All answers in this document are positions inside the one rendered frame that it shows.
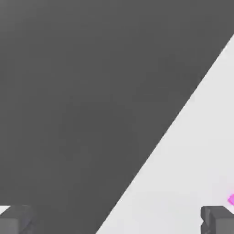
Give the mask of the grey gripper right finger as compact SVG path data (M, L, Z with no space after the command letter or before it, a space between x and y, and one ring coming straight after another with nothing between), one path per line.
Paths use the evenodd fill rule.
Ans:
M234 214L224 206L201 207L201 234L234 234Z

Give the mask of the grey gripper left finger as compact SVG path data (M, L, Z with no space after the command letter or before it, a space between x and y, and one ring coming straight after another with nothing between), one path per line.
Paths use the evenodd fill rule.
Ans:
M28 205L12 205L0 214L0 234L33 234L33 211Z

